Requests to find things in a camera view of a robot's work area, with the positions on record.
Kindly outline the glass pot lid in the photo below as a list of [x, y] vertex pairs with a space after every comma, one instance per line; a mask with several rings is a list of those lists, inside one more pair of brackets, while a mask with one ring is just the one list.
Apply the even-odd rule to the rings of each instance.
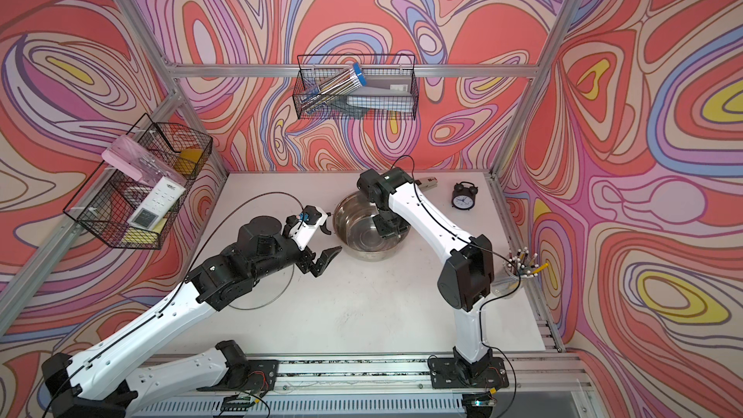
[[294, 266], [288, 267], [260, 280], [250, 293], [235, 299], [228, 307], [238, 312], [254, 312], [267, 308], [288, 291], [295, 271]]

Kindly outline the clear tube of pencils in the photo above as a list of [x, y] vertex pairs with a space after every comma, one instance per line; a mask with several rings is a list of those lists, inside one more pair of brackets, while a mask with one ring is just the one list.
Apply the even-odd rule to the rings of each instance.
[[303, 114], [327, 110], [336, 100], [366, 84], [358, 63], [336, 70], [301, 70], [300, 77], [304, 89], [300, 92], [298, 101]]

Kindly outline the clear cup of pencils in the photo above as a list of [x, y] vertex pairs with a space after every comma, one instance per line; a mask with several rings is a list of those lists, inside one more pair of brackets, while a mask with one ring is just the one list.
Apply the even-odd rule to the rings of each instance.
[[550, 263], [538, 253], [528, 248], [520, 248], [507, 257], [503, 263], [495, 265], [495, 279], [491, 291], [496, 298], [507, 298], [520, 289], [524, 281], [533, 279], [544, 272]]

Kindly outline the green circuit board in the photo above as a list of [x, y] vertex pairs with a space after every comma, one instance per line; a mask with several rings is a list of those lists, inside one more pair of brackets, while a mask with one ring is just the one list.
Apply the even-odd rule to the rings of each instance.
[[248, 412], [253, 408], [260, 408], [261, 406], [263, 406], [261, 398], [249, 394], [237, 394], [223, 398], [219, 414], [222, 415], [228, 412]]

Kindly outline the stainless steel pot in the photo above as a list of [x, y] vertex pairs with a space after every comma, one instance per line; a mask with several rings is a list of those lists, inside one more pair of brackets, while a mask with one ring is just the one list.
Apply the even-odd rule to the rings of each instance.
[[377, 262], [390, 259], [402, 249], [409, 230], [382, 238], [373, 222], [377, 214], [377, 207], [360, 192], [347, 195], [337, 204], [332, 213], [333, 228], [352, 257]]

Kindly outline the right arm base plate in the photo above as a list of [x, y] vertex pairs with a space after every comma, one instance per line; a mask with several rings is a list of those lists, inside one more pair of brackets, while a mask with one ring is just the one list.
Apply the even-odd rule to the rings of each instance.
[[510, 386], [504, 359], [485, 356], [474, 364], [458, 357], [430, 356], [427, 359], [433, 389], [500, 390]]

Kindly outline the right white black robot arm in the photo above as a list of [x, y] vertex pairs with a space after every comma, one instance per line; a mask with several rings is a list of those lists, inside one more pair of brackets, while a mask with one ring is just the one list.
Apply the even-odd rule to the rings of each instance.
[[401, 168], [367, 170], [359, 176], [357, 189], [377, 208], [373, 221], [381, 237], [413, 228], [440, 260], [437, 288], [455, 316], [455, 371], [463, 382], [474, 383], [489, 369], [493, 357], [484, 346], [478, 315], [495, 279], [491, 241], [449, 220]]

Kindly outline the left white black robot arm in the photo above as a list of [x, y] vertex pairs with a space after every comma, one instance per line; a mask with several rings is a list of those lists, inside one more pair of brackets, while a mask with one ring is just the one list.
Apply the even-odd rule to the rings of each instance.
[[328, 234], [329, 213], [308, 205], [285, 222], [258, 216], [241, 226], [236, 242], [193, 269], [175, 290], [115, 334], [75, 355], [44, 361], [53, 417], [131, 417], [175, 396], [203, 390], [261, 394], [273, 384], [275, 361], [252, 361], [234, 341], [155, 367], [160, 348], [249, 294], [261, 280], [290, 266], [319, 277], [342, 249], [316, 255], [309, 243]]

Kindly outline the black alarm clock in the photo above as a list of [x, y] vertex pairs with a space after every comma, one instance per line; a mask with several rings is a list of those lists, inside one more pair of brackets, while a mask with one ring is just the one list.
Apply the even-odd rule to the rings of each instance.
[[472, 182], [462, 181], [456, 183], [452, 193], [452, 206], [462, 211], [471, 210], [476, 203], [478, 191], [478, 187]]

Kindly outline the yellow sponge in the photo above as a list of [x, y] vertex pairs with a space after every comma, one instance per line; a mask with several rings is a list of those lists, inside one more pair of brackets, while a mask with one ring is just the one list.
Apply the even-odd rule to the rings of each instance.
[[177, 160], [173, 164], [173, 169], [181, 174], [184, 178], [191, 178], [197, 170], [202, 158], [203, 150], [198, 148], [187, 148], [178, 154]]

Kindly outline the white remote device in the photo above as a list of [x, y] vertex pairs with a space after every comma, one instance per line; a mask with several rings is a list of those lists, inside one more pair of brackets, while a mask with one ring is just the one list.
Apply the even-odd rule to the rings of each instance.
[[140, 230], [154, 230], [156, 225], [164, 220], [172, 206], [180, 199], [185, 189], [179, 183], [163, 176], [135, 209], [134, 214], [128, 220], [128, 224]]

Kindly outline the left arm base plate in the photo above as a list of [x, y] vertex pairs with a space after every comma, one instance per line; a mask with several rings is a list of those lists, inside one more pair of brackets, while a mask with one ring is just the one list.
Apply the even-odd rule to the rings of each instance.
[[279, 366], [277, 360], [247, 360], [229, 366], [226, 375], [215, 385], [199, 387], [197, 391], [267, 393], [275, 387]]

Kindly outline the grey white box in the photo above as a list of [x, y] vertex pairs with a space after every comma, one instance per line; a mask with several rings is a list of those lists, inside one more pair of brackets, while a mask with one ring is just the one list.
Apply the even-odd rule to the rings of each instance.
[[346, 98], [349, 106], [366, 110], [412, 112], [412, 78], [406, 75], [368, 75], [366, 84]]

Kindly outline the pink plastic case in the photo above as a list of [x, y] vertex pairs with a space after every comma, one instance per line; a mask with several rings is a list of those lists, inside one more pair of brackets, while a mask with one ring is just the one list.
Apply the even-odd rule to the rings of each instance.
[[137, 183], [156, 186], [168, 176], [169, 166], [127, 135], [118, 137], [103, 153], [103, 160]]

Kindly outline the beige black stapler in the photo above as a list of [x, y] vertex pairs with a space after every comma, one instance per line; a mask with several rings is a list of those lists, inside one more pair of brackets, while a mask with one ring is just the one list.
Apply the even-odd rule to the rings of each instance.
[[415, 184], [421, 192], [425, 192], [436, 188], [438, 181], [435, 177], [425, 177], [422, 179], [416, 179]]

